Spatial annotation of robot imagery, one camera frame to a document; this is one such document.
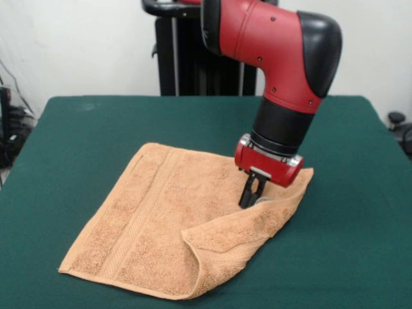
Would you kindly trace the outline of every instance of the black cable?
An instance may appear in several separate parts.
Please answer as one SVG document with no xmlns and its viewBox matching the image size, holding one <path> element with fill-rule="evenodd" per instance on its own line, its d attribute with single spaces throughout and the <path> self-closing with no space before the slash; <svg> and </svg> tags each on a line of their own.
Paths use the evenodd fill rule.
<svg viewBox="0 0 412 309">
<path fill-rule="evenodd" d="M 6 146 L 5 148 L 5 158 L 6 158 L 6 161 L 8 162 L 7 165 L 11 167 L 13 166 L 13 161 L 8 157 L 7 150 L 8 150 L 8 146 Z"/>
<path fill-rule="evenodd" d="M 16 77 L 12 74 L 12 72 L 10 72 L 10 70 L 5 66 L 5 64 L 3 63 L 3 61 L 0 58 L 0 65 L 3 67 L 3 69 L 5 69 L 5 71 L 7 72 L 7 74 L 9 74 L 9 76 L 13 79 L 14 81 L 14 85 L 15 85 L 15 90 L 17 92 L 17 94 L 19 95 L 19 97 L 21 98 L 21 100 L 23 101 L 24 105 L 28 108 L 28 110 L 34 115 L 34 112 L 32 110 L 32 108 L 30 107 L 30 105 L 27 103 L 26 99 L 23 97 L 23 95 L 20 92 L 20 88 L 19 88 L 19 84 L 17 83 L 17 79 Z"/>
<path fill-rule="evenodd" d="M 37 121 L 35 117 L 31 116 L 29 113 L 27 113 L 26 110 L 24 110 L 24 108 L 20 106 L 9 106 L 9 109 L 11 117 L 18 118 L 19 120 L 22 120 L 24 118 L 30 118 Z"/>
<path fill-rule="evenodd" d="M 12 92 L 13 93 L 16 93 L 17 95 L 19 95 L 20 96 L 20 94 L 16 91 L 16 90 L 13 90 L 13 89 L 11 89 L 12 90 Z M 23 101 L 23 102 L 26 102 L 26 104 L 25 105 L 27 105 L 27 101 L 23 98 L 23 97 L 20 97 L 21 98 L 21 100 Z M 31 111 L 28 111 L 26 108 L 24 108 L 23 106 L 21 106 L 21 107 L 19 107 L 19 106 L 10 106 L 12 109 L 19 109 L 19 110 L 21 110 L 24 114 L 25 114 L 25 117 L 28 117 L 28 118 L 31 118 L 31 119 L 33 119 L 33 120 L 36 120 L 36 121 L 38 121 L 37 120 L 37 118 L 35 118 L 33 115 L 33 113 L 31 112 Z"/>
</svg>

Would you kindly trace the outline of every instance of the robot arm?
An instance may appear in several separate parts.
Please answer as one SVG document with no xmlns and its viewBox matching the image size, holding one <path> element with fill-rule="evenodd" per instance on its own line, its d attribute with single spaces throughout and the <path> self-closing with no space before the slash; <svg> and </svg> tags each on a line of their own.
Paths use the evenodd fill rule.
<svg viewBox="0 0 412 309">
<path fill-rule="evenodd" d="M 253 205 L 265 181 L 291 184 L 303 166 L 297 155 L 339 63 L 342 36 L 331 18 L 289 12 L 260 0 L 203 0 L 203 41 L 265 74 L 252 131 L 236 148 L 236 165 L 249 174 L 240 205 Z M 254 179 L 259 186 L 252 193 Z"/>
</svg>

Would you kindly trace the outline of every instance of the orange towel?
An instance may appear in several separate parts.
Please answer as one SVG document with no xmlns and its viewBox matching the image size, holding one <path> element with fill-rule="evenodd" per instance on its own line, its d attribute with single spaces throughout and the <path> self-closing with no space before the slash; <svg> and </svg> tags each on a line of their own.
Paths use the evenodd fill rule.
<svg viewBox="0 0 412 309">
<path fill-rule="evenodd" d="M 66 254 L 59 272 L 167 299 L 228 281 L 292 217 L 311 177 L 267 183 L 242 210 L 233 158 L 146 144 Z"/>
</svg>

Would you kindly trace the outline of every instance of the black knob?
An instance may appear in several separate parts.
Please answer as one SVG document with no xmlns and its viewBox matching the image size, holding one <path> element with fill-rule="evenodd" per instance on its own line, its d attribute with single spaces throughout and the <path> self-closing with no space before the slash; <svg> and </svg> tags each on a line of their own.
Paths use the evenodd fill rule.
<svg viewBox="0 0 412 309">
<path fill-rule="evenodd" d="M 395 125 L 398 125 L 401 122 L 405 121 L 405 115 L 397 111 L 393 111 L 389 113 L 388 118 L 389 118 L 389 121 Z"/>
</svg>

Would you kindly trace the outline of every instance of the table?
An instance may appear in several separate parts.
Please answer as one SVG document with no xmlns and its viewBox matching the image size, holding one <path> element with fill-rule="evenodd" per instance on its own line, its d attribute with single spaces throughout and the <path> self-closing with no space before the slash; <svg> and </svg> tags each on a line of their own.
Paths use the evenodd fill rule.
<svg viewBox="0 0 412 309">
<path fill-rule="evenodd" d="M 233 155 L 257 97 L 56 97 L 0 192 L 1 308 L 412 308 L 412 167 L 362 97 L 328 97 L 295 216 L 228 283 L 167 301 L 57 273 L 146 142 Z"/>
</svg>

